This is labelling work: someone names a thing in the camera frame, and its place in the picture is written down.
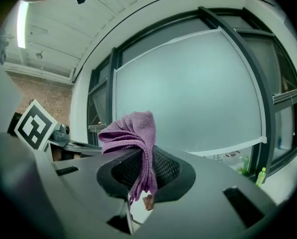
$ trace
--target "purple towel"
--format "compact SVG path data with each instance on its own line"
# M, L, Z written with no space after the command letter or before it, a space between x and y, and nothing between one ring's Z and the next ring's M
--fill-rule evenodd
M102 141L102 154L124 149L131 146L140 147L142 152L142 169L139 177L130 191L130 204L140 198L142 190L148 190L152 195L157 191L154 172L152 171L153 146L156 139L154 117L151 112L137 113L124 116L112 122L99 134Z

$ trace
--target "green bottle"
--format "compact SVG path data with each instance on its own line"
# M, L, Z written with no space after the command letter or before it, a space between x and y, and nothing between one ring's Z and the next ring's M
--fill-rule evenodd
M263 167L262 171L258 174L258 178L257 178L257 181L256 181L256 185L258 187L260 187L262 185L262 183L263 183L263 180L264 180L264 178L266 176L265 171L266 171L266 167Z

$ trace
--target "fluorescent light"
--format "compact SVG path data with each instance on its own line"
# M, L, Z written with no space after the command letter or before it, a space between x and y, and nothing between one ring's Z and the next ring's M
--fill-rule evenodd
M17 41L18 47L25 49L25 18L27 16L29 3L21 1L17 19Z

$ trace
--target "white ceiling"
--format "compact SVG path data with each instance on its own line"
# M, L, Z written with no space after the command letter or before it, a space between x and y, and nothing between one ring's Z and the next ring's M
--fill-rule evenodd
M142 0L47 0L31 3L26 20L26 49L16 43L16 14L6 26L8 70L71 83L81 59L90 54L93 41L110 22ZM42 52L42 59L37 53Z

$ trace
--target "window frame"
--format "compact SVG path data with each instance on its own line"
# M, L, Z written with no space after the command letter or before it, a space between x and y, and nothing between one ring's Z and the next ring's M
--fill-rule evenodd
M295 76L295 80L297 82L297 72L293 62L289 57L289 54L287 53L287 51L285 50L281 42L278 40L278 38L272 33L272 31L253 13L251 13L245 8L243 8L242 10L227 9L227 8L213 8L213 9L210 9L210 11L214 12L218 16L223 16L223 15L240 16L245 22L247 22L250 26L254 28L254 29L250 29L250 28L232 28L231 27L238 34L249 34L250 36L258 35L266 39L272 40L275 43L275 45L279 46L279 48L282 50L285 57L287 58L291 66L291 70ZM284 98L281 101L276 102L275 100L276 96L279 96L279 97L283 96ZM289 150L281 157L278 157L276 160L273 160L274 149L271 148L267 155L267 153L261 153L262 152L261 147L263 144L259 144L259 146L257 146L256 148L253 148L252 155L256 155L256 156L251 158L250 171L249 171L250 176L253 176L254 171L255 171L255 176L257 176L261 170L261 167L266 167L267 174L268 174L267 177L269 177L274 173L276 173L277 171L279 171L280 169L282 169L284 166L286 166L297 156L297 89L286 93L282 93L280 95L273 96L274 117L271 119L276 120L275 114L277 112L291 106L293 107L293 111L294 111L293 115L294 115L294 132L295 132L295 135L293 136L293 143L292 143L291 150ZM275 131L275 134L270 135L270 142L272 145L271 147L275 146L276 144L275 143L276 129L271 128L271 132L272 131Z
M232 28L228 23L226 23L223 19L219 16L240 16L246 23L248 23L253 29L251 28ZM123 42L119 47L114 47L108 57L92 72L90 86L89 86L89 94L92 94L94 91L97 90L98 87L94 83L96 82L97 77L99 77L100 70L106 65L106 63L110 64L109 72L107 79L105 81L106 84L106 115L107 115L107 124L112 122L112 99L113 99L113 75L114 70L117 70L122 65L122 54L127 48L131 47L135 43L139 42L140 40L160 31L161 29L170 27L177 23L182 23L191 19L199 18L203 21L206 25L208 25L211 29L217 29L219 26L224 29L224 31L234 40L237 46L242 51L243 55L246 57L248 63L250 64L258 85L260 87L262 98L264 102L264 109L265 109L265 117L266 117L266 136L267 136L267 143L258 143L253 146L252 149L252 157L249 165L249 174L248 178L252 181L256 181L258 173L261 171L262 167L266 167L266 171L268 176L276 173L278 170L282 169L285 165L287 165L291 160L293 160L297 156L297 95L290 98L285 97L279 98L279 100L274 100L272 97L267 79L265 74L251 51L248 47L246 41L242 38L240 34L252 34L252 35L259 35L262 37L269 37L277 43L280 47L282 52L285 54L286 58L288 59L291 68L294 72L294 75L297 80L297 72L296 69L287 53L285 48L282 46L280 41L276 38L276 36L272 33L272 31L260 20L258 19L253 13L251 13L246 8L243 9L235 9L235 8L210 8L206 9L204 7L199 7L197 10L183 12L166 19L160 20L143 30L139 31L125 42ZM275 148L275 139L276 139L276 119L275 113L287 108L289 106L294 107L294 122L295 122L295 135L293 138L293 147L292 149L284 154L283 156L277 158L276 160L272 161L274 148ZM95 142L94 136L90 136L89 143Z

